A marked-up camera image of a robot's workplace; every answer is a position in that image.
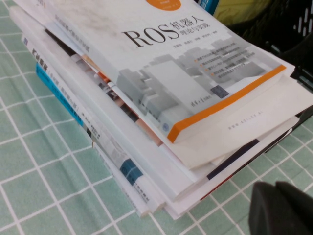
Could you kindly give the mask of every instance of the green tablecloth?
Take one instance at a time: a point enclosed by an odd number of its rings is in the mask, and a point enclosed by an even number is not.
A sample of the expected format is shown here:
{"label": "green tablecloth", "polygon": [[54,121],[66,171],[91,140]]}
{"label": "green tablecloth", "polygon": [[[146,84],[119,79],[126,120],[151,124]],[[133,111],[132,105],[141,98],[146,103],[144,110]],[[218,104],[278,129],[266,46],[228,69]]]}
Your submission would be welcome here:
{"label": "green tablecloth", "polygon": [[313,117],[178,221],[139,219],[91,142],[35,74],[0,1],[0,235],[247,235],[252,185],[313,195]]}

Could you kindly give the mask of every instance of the white grid pattern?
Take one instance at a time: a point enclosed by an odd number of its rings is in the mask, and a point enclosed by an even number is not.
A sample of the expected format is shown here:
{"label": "white grid pattern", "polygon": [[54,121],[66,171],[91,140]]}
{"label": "white grid pattern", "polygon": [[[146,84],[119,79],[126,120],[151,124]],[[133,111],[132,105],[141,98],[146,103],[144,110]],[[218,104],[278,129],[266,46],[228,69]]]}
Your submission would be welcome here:
{"label": "white grid pattern", "polygon": [[[8,8],[8,6],[7,6],[7,4],[6,4],[6,0],[2,0],[2,2],[3,2],[3,3],[5,4],[5,6]],[[0,34],[0,36],[7,36],[7,35],[21,35],[21,33]],[[132,215],[132,214],[134,213],[134,210],[132,210],[132,211],[130,211],[129,213],[127,213],[127,214],[121,216],[121,217],[118,218],[118,219],[115,219],[115,220],[114,220],[114,219],[112,218],[112,216],[110,215],[109,211],[107,210],[105,204],[102,202],[100,196],[98,195],[98,193],[97,193],[96,190],[94,189],[94,187],[95,187],[96,185],[98,185],[98,184],[100,184],[100,183],[102,183],[102,182],[104,182],[104,181],[106,181],[106,180],[111,179],[112,176],[109,176],[109,177],[107,177],[107,178],[105,178],[105,179],[102,179],[102,180],[100,180],[100,181],[98,181],[98,182],[95,182],[95,183],[91,183],[91,182],[90,182],[90,180],[89,180],[89,178],[87,177],[86,173],[84,172],[84,170],[83,170],[82,167],[80,166],[79,162],[76,160],[74,154],[75,154],[75,153],[78,153],[78,152],[81,152],[81,151],[84,151],[84,150],[87,150],[87,149],[91,148],[91,146],[86,147],[86,148],[82,148],[82,149],[79,149],[79,150],[76,150],[76,151],[71,151],[71,150],[70,150],[69,146],[67,145],[67,143],[66,143],[65,140],[63,139],[62,135],[60,134],[60,132],[59,132],[58,129],[56,128],[56,125],[61,124],[61,123],[65,123],[65,122],[73,121],[73,119],[70,119],[70,120],[67,120],[67,121],[55,122],[55,123],[51,120],[51,118],[50,118],[49,115],[47,114],[46,110],[45,110],[44,107],[42,106],[40,100],[41,100],[41,98],[51,97],[51,96],[53,96],[53,95],[37,97],[36,94],[34,93],[34,91],[32,90],[32,87],[29,85],[27,79],[25,78],[25,75],[31,74],[31,73],[34,73],[34,72],[22,73],[21,68],[19,67],[18,63],[15,61],[14,57],[12,56],[12,52],[10,52],[10,51],[8,50],[8,48],[6,47],[5,43],[2,41],[1,38],[0,38],[0,43],[1,43],[1,44],[3,45],[3,47],[5,48],[6,53],[8,53],[8,54],[11,56],[11,58],[12,58],[13,61],[14,61],[14,64],[17,66],[18,71],[19,71],[19,74],[18,74],[18,75],[10,76],[10,77],[2,77],[2,78],[0,78],[0,80],[9,79],[9,78],[21,76],[21,77],[23,78],[23,80],[26,82],[27,87],[31,90],[31,93],[34,95],[34,98],[32,98],[32,99],[29,99],[29,100],[24,101],[24,102],[15,103],[15,104],[10,105],[10,106],[5,106],[3,100],[2,100],[2,98],[1,98],[1,96],[0,96],[0,104],[2,105],[2,108],[0,109],[0,111],[5,111],[5,113],[6,113],[7,116],[9,117],[10,122],[12,123],[12,125],[13,125],[13,127],[14,127],[14,130],[15,130],[16,133],[18,134],[18,137],[12,138],[12,139],[10,139],[10,140],[6,140],[6,141],[3,141],[3,142],[0,142],[0,145],[5,144],[5,143],[8,143],[8,142],[11,142],[11,141],[14,141],[14,140],[21,140],[21,142],[22,142],[24,148],[26,149],[26,151],[27,151],[27,153],[28,153],[30,159],[32,160],[32,163],[33,163],[34,166],[35,166],[35,167],[32,168],[32,169],[29,169],[29,170],[27,170],[27,171],[25,171],[25,172],[22,172],[22,173],[20,173],[20,174],[18,174],[18,175],[15,175],[15,176],[13,176],[13,177],[11,177],[11,178],[8,178],[8,179],[3,180],[3,181],[0,182],[0,193],[3,195],[3,198],[4,198],[5,202],[6,202],[6,204],[8,205],[9,211],[10,211],[10,213],[11,213],[13,219],[14,219],[14,222],[13,222],[13,223],[11,223],[11,224],[9,224],[9,225],[6,225],[6,226],[4,226],[4,227],[2,227],[2,228],[0,228],[0,232],[5,231],[6,229],[9,229],[9,228],[11,228],[11,227],[13,227],[13,226],[17,226],[17,228],[18,228],[20,234],[23,235],[23,234],[24,234],[24,231],[23,231],[22,228],[21,228],[21,223],[22,223],[23,221],[26,221],[26,220],[28,220],[28,219],[30,219],[30,218],[32,218],[32,217],[34,217],[34,216],[36,216],[36,215],[38,215],[38,214],[40,214],[40,213],[45,212],[46,210],[48,210],[48,209],[50,209],[50,208],[52,208],[52,207],[54,207],[54,206],[57,206],[57,208],[59,209],[59,211],[60,211],[60,213],[61,213],[63,219],[65,220],[65,222],[66,222],[68,228],[70,229],[71,233],[72,233],[72,234],[76,234],[75,231],[74,231],[74,229],[73,229],[73,227],[72,227],[72,225],[70,224],[68,218],[66,217],[65,213],[63,212],[63,210],[62,210],[62,208],[61,208],[61,206],[60,206],[60,203],[62,203],[62,202],[64,202],[64,201],[66,201],[66,200],[72,198],[72,197],[75,196],[75,195],[78,195],[78,194],[80,194],[80,193],[83,193],[84,191],[86,191],[86,190],[88,190],[88,189],[91,189],[91,190],[93,191],[93,193],[96,195],[96,197],[97,197],[99,203],[101,204],[103,210],[107,213],[107,215],[108,215],[108,217],[109,217],[109,219],[110,219],[110,221],[111,221],[108,225],[106,225],[106,226],[103,227],[102,229],[100,229],[100,230],[98,230],[98,231],[96,231],[96,232],[94,232],[94,233],[92,233],[92,234],[93,234],[93,235],[99,234],[99,233],[105,231],[107,228],[109,228],[109,227],[111,227],[111,226],[114,226],[115,229],[117,230],[117,232],[121,235],[122,232],[120,231],[119,227],[117,226],[117,223],[118,223],[119,221],[125,219],[125,218],[128,217],[129,215]],[[39,107],[42,109],[43,113],[44,113],[45,116],[47,117],[47,119],[48,119],[48,121],[50,122],[50,124],[47,125],[47,126],[45,126],[45,127],[43,127],[43,128],[41,128],[41,129],[38,129],[38,130],[35,130],[35,131],[32,131],[32,132],[29,132],[29,133],[26,133],[26,134],[23,134],[23,135],[22,135],[22,134],[19,132],[19,130],[18,130],[16,124],[14,123],[14,120],[12,119],[12,117],[11,117],[11,115],[10,115],[8,109],[11,108],[11,107],[14,107],[14,106],[16,106],[16,105],[20,105],[20,104],[23,104],[23,103],[28,103],[28,102],[31,102],[31,101],[34,101],[34,100],[37,101],[37,103],[39,104]],[[61,141],[62,141],[63,144],[65,145],[65,147],[66,147],[68,153],[65,154],[65,155],[63,155],[63,156],[61,156],[60,158],[58,158],[58,159],[56,159],[56,160],[52,160],[52,161],[50,161],[50,162],[48,162],[48,163],[45,163],[45,164],[42,164],[42,165],[38,165],[38,164],[36,163],[34,157],[32,156],[30,150],[28,149],[27,144],[25,143],[25,141],[24,141],[23,139],[24,139],[24,137],[26,137],[26,136],[28,136],[28,135],[30,135],[30,134],[33,134],[33,133],[36,133],[36,132],[45,130],[45,129],[48,128],[48,127],[53,127],[53,129],[56,131],[57,135],[59,136],[59,138],[61,139]],[[306,130],[308,130],[310,133],[313,134],[313,132],[312,132],[311,130],[309,130],[308,128],[306,128],[304,125],[302,125],[302,127],[304,127]],[[272,171],[273,169],[275,169],[275,168],[277,168],[287,179],[289,179],[289,180],[292,182],[292,179],[290,179],[290,178],[280,169],[280,167],[279,167],[279,165],[280,165],[281,163],[283,163],[284,161],[286,161],[287,159],[292,159],[292,160],[293,160],[298,166],[300,166],[301,169],[302,169],[303,171],[305,171],[305,172],[312,178],[312,180],[313,180],[313,176],[312,176],[306,169],[304,169],[304,168],[293,158],[293,155],[294,155],[296,152],[298,152],[300,149],[302,149],[303,147],[307,148],[307,149],[313,154],[313,151],[312,151],[310,148],[307,147],[307,144],[311,143],[313,140],[310,140],[310,141],[308,141],[308,142],[306,142],[306,143],[303,143],[299,138],[297,138],[297,137],[295,137],[295,138],[296,138],[298,141],[300,141],[302,145],[301,145],[298,149],[296,149],[295,151],[293,151],[292,153],[289,153],[289,152],[288,152],[287,150],[285,150],[281,145],[278,144],[278,146],[279,146],[280,148],[282,148],[282,149],[288,154],[288,156],[287,156],[285,159],[283,159],[282,161],[280,161],[279,163],[277,163],[277,164],[274,164],[274,162],[273,162],[270,158],[268,158],[268,157],[266,156],[266,158],[269,159],[269,160],[273,163],[273,166],[270,167],[270,168],[269,168],[266,172],[264,172],[263,174],[257,175],[256,172],[255,172],[250,166],[247,166],[247,167],[253,172],[253,174],[255,174],[255,175],[257,176],[257,178],[254,179],[253,181],[251,181],[251,182],[250,182],[249,184],[247,184],[245,187],[239,188],[232,180],[230,180],[231,184],[232,184],[238,191],[237,191],[235,194],[233,194],[231,197],[229,197],[228,199],[226,199],[224,202],[218,203],[218,201],[217,201],[212,195],[210,195],[210,197],[212,198],[212,200],[217,204],[217,207],[216,207],[215,209],[211,210],[209,213],[207,213],[206,215],[204,215],[202,218],[200,218],[200,219],[198,219],[198,220],[196,220],[196,219],[194,218],[194,216],[189,212],[188,215],[190,216],[190,218],[193,220],[194,223],[193,223],[191,226],[189,226],[188,228],[186,228],[184,231],[182,231],[180,234],[183,235],[183,234],[189,232],[189,231],[190,231],[191,229],[193,229],[195,226],[197,226],[197,227],[199,228],[199,230],[201,231],[201,233],[205,235],[206,232],[205,232],[204,229],[200,226],[200,223],[201,223],[202,221],[204,221],[208,216],[212,215],[214,212],[216,212],[217,210],[221,209],[221,210],[223,211],[223,213],[226,215],[226,217],[234,224],[234,226],[236,226],[236,228],[238,229],[238,231],[240,232],[240,234],[244,235],[244,232],[242,231],[242,229],[238,226],[238,224],[236,224],[236,223],[232,220],[232,218],[230,217],[230,215],[223,209],[223,206],[224,206],[225,204],[227,204],[229,201],[231,201],[233,198],[235,198],[235,197],[236,197],[237,195],[239,195],[239,194],[242,194],[246,200],[250,201],[249,197],[244,193],[244,190],[247,189],[248,187],[250,187],[250,186],[251,186],[252,184],[254,184],[256,181],[261,181],[262,178],[263,178],[265,175],[267,175],[269,172],[271,172],[271,171]],[[56,197],[55,197],[55,195],[53,194],[53,192],[52,192],[52,190],[51,190],[51,188],[50,188],[48,182],[46,181],[44,175],[41,173],[41,168],[44,167],[44,166],[47,166],[47,165],[49,165],[49,164],[52,164],[52,163],[54,163],[54,162],[61,161],[62,159],[66,158],[66,157],[72,157],[72,158],[73,158],[73,160],[75,161],[77,167],[79,168],[79,170],[80,170],[81,173],[83,174],[84,178],[86,179],[86,181],[87,181],[87,183],[88,183],[88,186],[85,187],[85,188],[83,188],[83,189],[80,190],[79,192],[73,193],[73,194],[71,194],[71,195],[69,195],[69,196],[67,196],[67,197],[65,197],[65,198],[63,198],[63,199],[61,199],[61,200],[57,200]],[[3,187],[2,187],[2,185],[3,185],[4,183],[10,182],[10,181],[12,181],[12,180],[14,180],[14,179],[17,179],[17,178],[19,178],[19,177],[22,177],[22,176],[24,176],[24,175],[26,175],[26,174],[28,174],[28,173],[30,173],[30,172],[33,172],[33,171],[37,171],[37,172],[39,173],[41,179],[42,179],[43,182],[45,183],[45,186],[46,186],[46,188],[48,189],[49,194],[50,194],[51,197],[53,198],[53,201],[54,201],[54,202],[53,202],[52,204],[50,204],[50,205],[48,205],[48,206],[46,206],[46,207],[40,209],[39,211],[36,211],[36,212],[34,212],[34,213],[32,213],[32,214],[30,214],[30,215],[24,217],[24,218],[17,219],[17,217],[16,217],[16,215],[15,215],[15,213],[14,213],[14,210],[13,210],[11,204],[10,204],[10,201],[9,201],[9,199],[8,199],[8,197],[7,197],[6,193],[5,193],[5,191],[4,191]],[[304,191],[306,192],[311,186],[313,186],[313,182],[312,182]],[[161,232],[161,234],[164,235],[164,234],[165,234],[164,230],[163,230],[162,227],[159,225],[158,221],[154,218],[154,216],[150,214],[150,218],[153,220],[153,222],[155,223],[155,225],[158,227],[158,229],[159,229],[159,231]]]}

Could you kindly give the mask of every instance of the publisher logo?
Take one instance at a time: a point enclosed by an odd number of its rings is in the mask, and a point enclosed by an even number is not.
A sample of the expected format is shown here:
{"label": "publisher logo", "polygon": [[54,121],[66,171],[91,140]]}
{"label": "publisher logo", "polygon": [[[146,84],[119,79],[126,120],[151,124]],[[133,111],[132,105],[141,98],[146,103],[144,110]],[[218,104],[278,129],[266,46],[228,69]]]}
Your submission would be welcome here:
{"label": "publisher logo", "polygon": [[175,11],[181,6],[180,0],[146,0],[148,4],[164,10],[164,11]]}
{"label": "publisher logo", "polygon": [[163,131],[168,131],[169,130],[169,126],[167,123],[163,124]]}

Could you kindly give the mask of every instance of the black object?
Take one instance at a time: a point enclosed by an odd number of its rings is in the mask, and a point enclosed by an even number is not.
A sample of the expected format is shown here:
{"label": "black object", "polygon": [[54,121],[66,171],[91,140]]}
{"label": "black object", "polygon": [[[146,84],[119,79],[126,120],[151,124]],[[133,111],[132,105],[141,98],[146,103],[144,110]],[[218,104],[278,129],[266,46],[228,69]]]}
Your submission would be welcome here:
{"label": "black object", "polygon": [[286,182],[253,186],[251,235],[313,235],[313,198]]}

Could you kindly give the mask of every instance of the stack of books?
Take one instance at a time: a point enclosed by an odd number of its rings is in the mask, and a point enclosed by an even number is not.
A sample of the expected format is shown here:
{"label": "stack of books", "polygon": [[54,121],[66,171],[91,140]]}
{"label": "stack of books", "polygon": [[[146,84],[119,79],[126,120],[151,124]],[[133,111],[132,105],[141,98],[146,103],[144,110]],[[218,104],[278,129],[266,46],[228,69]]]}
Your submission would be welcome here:
{"label": "stack of books", "polygon": [[313,105],[294,66],[193,0],[15,2],[37,75],[139,216],[183,216]]}

